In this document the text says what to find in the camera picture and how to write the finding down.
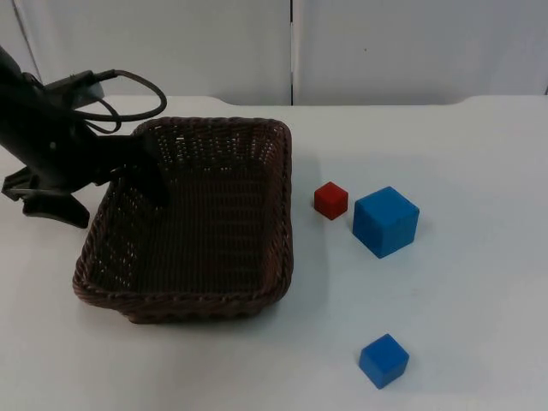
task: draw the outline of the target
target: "white wall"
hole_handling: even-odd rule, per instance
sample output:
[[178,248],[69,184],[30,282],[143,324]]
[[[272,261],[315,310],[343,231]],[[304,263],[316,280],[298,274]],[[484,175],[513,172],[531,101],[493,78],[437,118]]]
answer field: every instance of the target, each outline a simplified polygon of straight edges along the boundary
[[546,0],[295,0],[294,20],[296,104],[449,103],[548,85]]
[[[289,103],[288,0],[16,2],[45,82],[86,69],[127,69],[171,95]],[[144,92],[123,80],[105,90]]]
[[[14,1],[46,82],[129,69],[172,95],[289,103],[289,0]],[[548,86],[548,0],[294,6],[296,104],[452,103]],[[143,89],[116,81],[106,91]]]
[[36,74],[31,53],[10,0],[0,0],[0,45],[19,63],[23,71]]

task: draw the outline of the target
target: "red cube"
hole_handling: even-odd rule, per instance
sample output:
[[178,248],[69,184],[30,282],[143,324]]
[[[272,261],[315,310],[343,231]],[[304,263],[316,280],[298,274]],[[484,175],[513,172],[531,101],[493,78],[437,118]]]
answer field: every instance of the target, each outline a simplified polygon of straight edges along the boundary
[[314,192],[314,208],[333,220],[348,209],[348,193],[332,182]]

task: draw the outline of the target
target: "table surface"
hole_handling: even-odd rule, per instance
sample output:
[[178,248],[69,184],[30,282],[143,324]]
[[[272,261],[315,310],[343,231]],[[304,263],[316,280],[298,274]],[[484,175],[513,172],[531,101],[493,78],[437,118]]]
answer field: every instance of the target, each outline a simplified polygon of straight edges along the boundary
[[[155,104],[109,101],[122,112]],[[23,217],[2,196],[0,408],[546,410],[547,113],[542,97],[411,107],[170,98],[166,116],[289,125],[289,292],[253,319],[133,325],[74,296],[85,230]],[[0,176],[19,166],[0,152]],[[327,181],[350,193],[350,210],[334,221],[311,207]],[[352,204],[388,185],[420,208],[420,221],[414,244],[377,259],[350,232]],[[95,212],[103,193],[77,197]],[[411,358],[379,391],[356,361],[386,332]]]

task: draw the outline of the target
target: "brown wicker basket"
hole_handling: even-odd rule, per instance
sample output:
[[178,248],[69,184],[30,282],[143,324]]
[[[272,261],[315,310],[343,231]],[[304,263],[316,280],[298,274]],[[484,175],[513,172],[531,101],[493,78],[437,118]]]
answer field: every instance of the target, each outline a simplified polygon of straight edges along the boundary
[[76,264],[83,301],[135,323],[258,313],[293,270],[291,134],[275,120],[143,123],[170,192],[153,206],[112,182]]

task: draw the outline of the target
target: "large blue cube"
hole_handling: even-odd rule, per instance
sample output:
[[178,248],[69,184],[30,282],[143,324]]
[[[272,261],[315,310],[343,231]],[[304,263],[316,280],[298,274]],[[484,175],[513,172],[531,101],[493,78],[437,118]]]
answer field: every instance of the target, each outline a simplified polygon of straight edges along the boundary
[[386,187],[355,202],[352,232],[382,259],[413,242],[418,221],[419,208]]
[[361,350],[360,368],[378,389],[400,377],[409,354],[390,334],[385,334]]

